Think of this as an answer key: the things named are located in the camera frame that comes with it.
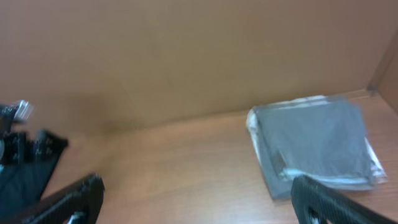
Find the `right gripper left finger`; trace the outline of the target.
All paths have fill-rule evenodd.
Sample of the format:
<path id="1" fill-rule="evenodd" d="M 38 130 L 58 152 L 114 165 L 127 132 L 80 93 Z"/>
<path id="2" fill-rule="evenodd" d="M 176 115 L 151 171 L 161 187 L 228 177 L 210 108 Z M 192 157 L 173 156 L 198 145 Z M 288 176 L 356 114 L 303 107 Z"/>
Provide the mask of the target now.
<path id="1" fill-rule="evenodd" d="M 104 183 L 90 174 L 44 198 L 1 224 L 95 224 L 104 199 Z"/>

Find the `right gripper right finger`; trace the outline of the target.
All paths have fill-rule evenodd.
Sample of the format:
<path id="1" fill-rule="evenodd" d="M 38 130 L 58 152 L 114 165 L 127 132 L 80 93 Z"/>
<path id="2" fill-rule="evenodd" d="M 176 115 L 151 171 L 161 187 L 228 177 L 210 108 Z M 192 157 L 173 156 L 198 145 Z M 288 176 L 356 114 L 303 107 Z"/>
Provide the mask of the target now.
<path id="1" fill-rule="evenodd" d="M 306 175 L 293 180 L 290 194 L 300 224 L 397 224 Z"/>

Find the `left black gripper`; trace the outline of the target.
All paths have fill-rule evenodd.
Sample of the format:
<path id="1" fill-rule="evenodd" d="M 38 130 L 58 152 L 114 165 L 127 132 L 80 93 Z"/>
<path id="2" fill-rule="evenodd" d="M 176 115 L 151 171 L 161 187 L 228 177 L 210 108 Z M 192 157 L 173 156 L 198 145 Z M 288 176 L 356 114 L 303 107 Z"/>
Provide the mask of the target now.
<path id="1" fill-rule="evenodd" d="M 1 217 L 9 218 L 37 203 L 68 140 L 49 130 L 35 139 L 26 131 L 13 131 L 22 124 L 14 118 L 13 105 L 1 105 Z"/>

